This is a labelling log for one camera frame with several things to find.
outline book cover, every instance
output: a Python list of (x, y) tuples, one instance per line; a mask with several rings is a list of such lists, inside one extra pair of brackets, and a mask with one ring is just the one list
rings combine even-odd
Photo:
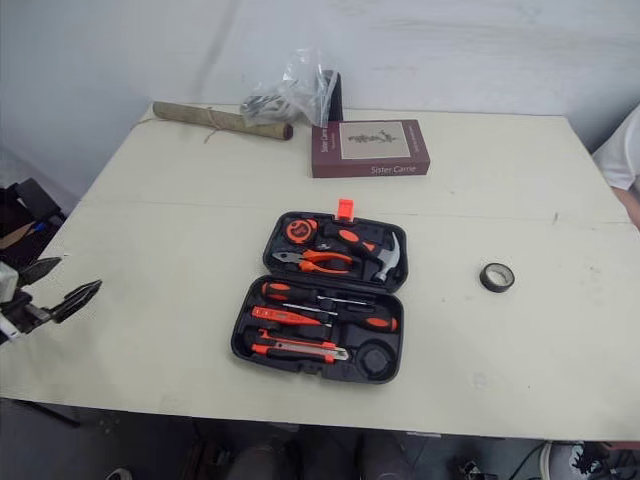
[(429, 153), (417, 120), (329, 122), (313, 127), (313, 176), (425, 175)]

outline hammer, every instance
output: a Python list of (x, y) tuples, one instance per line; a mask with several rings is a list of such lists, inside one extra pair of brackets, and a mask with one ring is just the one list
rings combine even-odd
[(389, 273), (389, 270), (392, 268), (395, 268), (400, 261), (400, 245), (398, 244), (398, 239), (394, 232), (391, 232), (391, 237), (393, 238), (392, 249), (385, 250), (384, 248), (381, 248), (376, 256), (376, 258), (382, 262), (382, 268), (373, 276), (373, 278), (380, 282), (387, 281), (387, 273)]
[(326, 236), (337, 237), (368, 257), (375, 258), (382, 263), (380, 271), (373, 276), (374, 280), (379, 282), (386, 282), (389, 270), (395, 268), (400, 261), (400, 244), (394, 232), (391, 232), (391, 237), (393, 238), (393, 247), (391, 247), (391, 250), (386, 250), (380, 247), (380, 245), (366, 242), (355, 232), (347, 229), (338, 229), (334, 225), (327, 225), (324, 229), (324, 234)]

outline plastic bag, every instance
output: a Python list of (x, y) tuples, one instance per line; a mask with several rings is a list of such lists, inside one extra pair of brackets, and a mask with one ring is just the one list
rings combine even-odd
[(259, 85), (240, 105), (248, 126), (291, 122), (302, 113), (313, 125), (326, 127), (338, 72), (315, 48), (296, 50), (276, 85)]

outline cardboard tube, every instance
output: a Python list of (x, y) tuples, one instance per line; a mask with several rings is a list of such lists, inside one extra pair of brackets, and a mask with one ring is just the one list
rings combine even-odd
[(261, 137), (289, 140), (293, 136), (293, 127), (289, 123), (272, 123), (247, 127), (241, 115), (219, 112), (208, 108), (190, 107), (177, 103), (153, 102), (153, 113), (157, 117), (176, 122), (204, 125), (205, 127), (233, 132), (250, 133)]

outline white table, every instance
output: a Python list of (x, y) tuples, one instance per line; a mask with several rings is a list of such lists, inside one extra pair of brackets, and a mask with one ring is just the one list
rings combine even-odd
[[(228, 419), (547, 439), (640, 440), (640, 235), (561, 117), (349, 111), (418, 118), (427, 176), (312, 179), (290, 142), (136, 126), (45, 255), (52, 305), (92, 303), (0, 348), (0, 394)], [(235, 358), (233, 324), (288, 210), (402, 226), (410, 275), (398, 376), (382, 386)], [(483, 264), (510, 265), (505, 294)]]

